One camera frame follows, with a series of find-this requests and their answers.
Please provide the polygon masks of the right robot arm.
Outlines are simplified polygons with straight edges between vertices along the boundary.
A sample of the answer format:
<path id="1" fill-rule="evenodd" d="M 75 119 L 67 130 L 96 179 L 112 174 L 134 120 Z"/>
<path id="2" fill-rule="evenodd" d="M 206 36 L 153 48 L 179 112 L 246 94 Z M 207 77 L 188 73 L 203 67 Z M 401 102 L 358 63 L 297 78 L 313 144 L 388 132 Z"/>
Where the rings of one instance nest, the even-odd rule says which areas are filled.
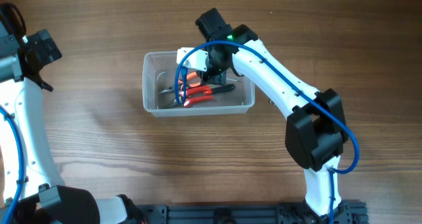
<path id="1" fill-rule="evenodd" d="M 285 145 L 289 155 L 303 168 L 305 201 L 319 217 L 342 201 L 337 176 L 343 145 L 349 136 L 340 96 L 332 89 L 320 92 L 300 80 L 271 55 L 248 26 L 232 28 L 217 9 L 203 13 L 195 22 L 207 42 L 201 78 L 212 82 L 232 69 L 253 81 L 286 118 Z"/>

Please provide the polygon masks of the red handle pruning shears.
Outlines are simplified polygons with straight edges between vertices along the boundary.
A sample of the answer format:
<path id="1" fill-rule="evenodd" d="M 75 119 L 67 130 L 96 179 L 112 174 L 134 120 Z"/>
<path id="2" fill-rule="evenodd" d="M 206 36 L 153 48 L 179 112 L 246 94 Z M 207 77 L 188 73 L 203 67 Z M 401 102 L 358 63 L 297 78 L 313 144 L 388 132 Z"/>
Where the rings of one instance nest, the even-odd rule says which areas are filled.
<path id="1" fill-rule="evenodd" d="M 191 89 L 180 90 L 178 96 L 166 108 L 191 107 L 192 105 L 214 99 L 213 89 L 209 86 L 198 86 Z"/>

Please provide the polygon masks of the red black handle pliers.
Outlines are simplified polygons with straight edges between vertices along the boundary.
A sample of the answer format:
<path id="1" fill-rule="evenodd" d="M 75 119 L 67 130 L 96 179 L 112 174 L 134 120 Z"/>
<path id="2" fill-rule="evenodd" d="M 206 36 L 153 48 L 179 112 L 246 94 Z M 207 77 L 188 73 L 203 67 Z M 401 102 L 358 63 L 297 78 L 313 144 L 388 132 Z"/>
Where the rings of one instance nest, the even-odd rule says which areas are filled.
<path id="1" fill-rule="evenodd" d="M 197 72 L 190 72 L 187 75 L 186 79 L 187 79 L 187 89 L 198 87 L 198 86 L 202 86 L 204 84 L 200 80 L 199 75 L 198 75 Z M 170 87 L 165 88 L 162 91 L 160 91 L 159 94 L 167 94 L 167 93 L 174 92 L 174 91 L 175 91 L 175 87 L 174 86 L 170 86 Z"/>

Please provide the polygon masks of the green handle screwdriver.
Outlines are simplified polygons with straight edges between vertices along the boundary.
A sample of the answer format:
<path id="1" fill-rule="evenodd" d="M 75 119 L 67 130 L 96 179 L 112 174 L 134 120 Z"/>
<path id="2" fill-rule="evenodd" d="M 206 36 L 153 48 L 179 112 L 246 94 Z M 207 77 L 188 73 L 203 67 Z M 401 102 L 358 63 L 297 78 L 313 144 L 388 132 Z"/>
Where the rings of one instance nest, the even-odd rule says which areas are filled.
<path id="1" fill-rule="evenodd" d="M 233 78 L 226 78 L 227 81 L 231 81 L 231 82 L 242 82 L 241 80 L 236 80 Z"/>

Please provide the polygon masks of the clear plastic container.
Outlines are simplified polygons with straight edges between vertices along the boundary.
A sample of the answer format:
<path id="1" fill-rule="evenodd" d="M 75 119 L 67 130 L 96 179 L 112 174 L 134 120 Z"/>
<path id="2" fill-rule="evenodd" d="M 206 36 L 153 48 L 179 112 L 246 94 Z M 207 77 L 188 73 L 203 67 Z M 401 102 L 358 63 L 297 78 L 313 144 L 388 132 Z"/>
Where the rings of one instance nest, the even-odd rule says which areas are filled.
<path id="1" fill-rule="evenodd" d="M 174 86 L 177 53 L 175 51 L 150 52 L 144 57 L 142 72 L 143 105 L 155 117 L 182 117 L 195 115 L 221 115 L 246 113 L 255 104 L 255 84 L 246 77 L 238 78 L 230 70 L 227 78 L 242 82 L 227 81 L 236 88 L 231 92 L 215 94 L 213 100 L 196 103 L 189 108 L 166 106 L 175 99 L 175 93 L 159 94 Z"/>

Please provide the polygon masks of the black red handle screwdriver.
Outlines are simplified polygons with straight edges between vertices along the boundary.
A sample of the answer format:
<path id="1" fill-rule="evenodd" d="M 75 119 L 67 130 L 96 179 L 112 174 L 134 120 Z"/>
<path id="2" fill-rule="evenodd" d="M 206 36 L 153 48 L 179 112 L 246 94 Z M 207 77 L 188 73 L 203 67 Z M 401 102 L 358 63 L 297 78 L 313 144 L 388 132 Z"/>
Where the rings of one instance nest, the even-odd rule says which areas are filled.
<path id="1" fill-rule="evenodd" d="M 214 95 L 214 94 L 219 94 L 219 93 L 225 93 L 225 92 L 231 92 L 236 88 L 236 86 L 234 84 L 226 84 L 223 86 L 218 86 L 215 88 L 211 88 L 208 89 L 207 91 L 204 92 L 204 95 Z"/>

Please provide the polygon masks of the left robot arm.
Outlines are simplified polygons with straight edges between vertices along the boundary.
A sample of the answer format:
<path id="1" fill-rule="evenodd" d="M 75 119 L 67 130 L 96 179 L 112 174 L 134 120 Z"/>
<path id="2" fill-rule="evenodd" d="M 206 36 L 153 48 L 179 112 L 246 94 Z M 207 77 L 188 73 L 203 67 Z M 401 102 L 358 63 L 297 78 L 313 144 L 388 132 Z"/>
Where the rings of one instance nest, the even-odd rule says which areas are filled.
<path id="1" fill-rule="evenodd" d="M 52 158 L 43 116 L 40 71 L 62 54 L 47 30 L 26 34 L 22 14 L 1 4 L 1 153 L 5 186 L 2 223 L 124 223 L 122 196 L 97 200 L 65 185 Z"/>

